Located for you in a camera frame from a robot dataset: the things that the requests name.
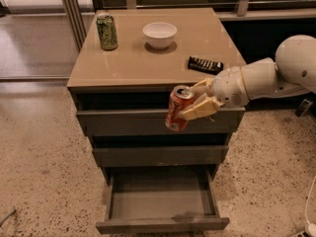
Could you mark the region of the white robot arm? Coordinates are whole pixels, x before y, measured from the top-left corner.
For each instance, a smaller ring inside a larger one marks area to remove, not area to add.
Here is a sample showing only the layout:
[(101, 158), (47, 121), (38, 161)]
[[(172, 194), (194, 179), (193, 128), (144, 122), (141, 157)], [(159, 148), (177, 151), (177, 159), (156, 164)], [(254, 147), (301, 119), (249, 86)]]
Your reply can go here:
[(316, 93), (316, 39), (285, 39), (274, 58), (226, 68), (196, 83), (195, 101), (180, 111), (185, 120), (204, 118), (220, 108), (244, 107), (261, 98), (286, 98)]

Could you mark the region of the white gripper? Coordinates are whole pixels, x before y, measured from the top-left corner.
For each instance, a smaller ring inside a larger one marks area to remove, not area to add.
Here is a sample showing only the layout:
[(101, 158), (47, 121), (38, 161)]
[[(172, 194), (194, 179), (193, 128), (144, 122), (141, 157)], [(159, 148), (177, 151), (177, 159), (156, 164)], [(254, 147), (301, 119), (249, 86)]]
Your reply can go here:
[(197, 99), (180, 111), (180, 117), (185, 120), (213, 115), (220, 109), (221, 103), (225, 108), (243, 107), (249, 103), (240, 67), (222, 70), (213, 80), (203, 79), (191, 90)]

